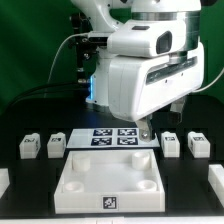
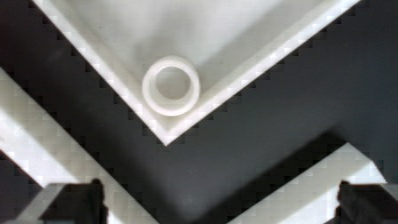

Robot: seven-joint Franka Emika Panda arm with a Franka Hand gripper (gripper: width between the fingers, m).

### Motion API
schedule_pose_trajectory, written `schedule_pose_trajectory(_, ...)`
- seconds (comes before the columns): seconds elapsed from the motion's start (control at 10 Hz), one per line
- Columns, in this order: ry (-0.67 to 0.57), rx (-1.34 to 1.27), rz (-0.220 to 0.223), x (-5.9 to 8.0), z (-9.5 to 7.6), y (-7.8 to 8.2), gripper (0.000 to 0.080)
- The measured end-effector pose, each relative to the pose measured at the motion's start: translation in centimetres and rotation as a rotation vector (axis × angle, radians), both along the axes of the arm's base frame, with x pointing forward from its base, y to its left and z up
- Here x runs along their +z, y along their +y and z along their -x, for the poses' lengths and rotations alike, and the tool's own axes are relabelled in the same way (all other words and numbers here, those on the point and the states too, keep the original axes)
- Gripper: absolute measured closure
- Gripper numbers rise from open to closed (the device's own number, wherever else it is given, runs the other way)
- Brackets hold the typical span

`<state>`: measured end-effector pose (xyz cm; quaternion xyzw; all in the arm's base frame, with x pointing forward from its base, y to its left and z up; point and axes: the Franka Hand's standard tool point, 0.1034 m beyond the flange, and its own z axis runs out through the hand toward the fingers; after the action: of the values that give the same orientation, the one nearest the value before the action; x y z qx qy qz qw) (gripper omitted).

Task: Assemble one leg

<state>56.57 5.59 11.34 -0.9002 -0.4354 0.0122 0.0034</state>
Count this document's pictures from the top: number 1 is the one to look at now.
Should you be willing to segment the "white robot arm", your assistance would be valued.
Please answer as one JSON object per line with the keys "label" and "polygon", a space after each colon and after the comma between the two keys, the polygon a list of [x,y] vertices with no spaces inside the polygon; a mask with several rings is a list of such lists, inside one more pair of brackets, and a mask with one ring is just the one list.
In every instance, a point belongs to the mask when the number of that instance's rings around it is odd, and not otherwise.
{"label": "white robot arm", "polygon": [[144,141],[150,119],[169,105],[182,113],[185,96],[204,76],[200,0],[71,0],[89,20],[87,40],[98,62],[87,102],[134,122]]}

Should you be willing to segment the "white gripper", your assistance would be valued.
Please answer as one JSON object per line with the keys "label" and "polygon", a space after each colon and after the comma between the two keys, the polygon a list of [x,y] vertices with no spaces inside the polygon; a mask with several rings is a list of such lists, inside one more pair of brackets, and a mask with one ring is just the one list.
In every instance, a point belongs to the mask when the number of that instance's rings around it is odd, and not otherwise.
{"label": "white gripper", "polygon": [[176,65],[168,62],[168,55],[153,59],[116,56],[109,66],[109,109],[122,120],[140,119],[137,126],[142,141],[155,138],[149,114],[171,103],[168,120],[179,124],[186,103],[183,96],[198,89],[203,82],[204,47],[201,43],[188,52],[185,62]]}

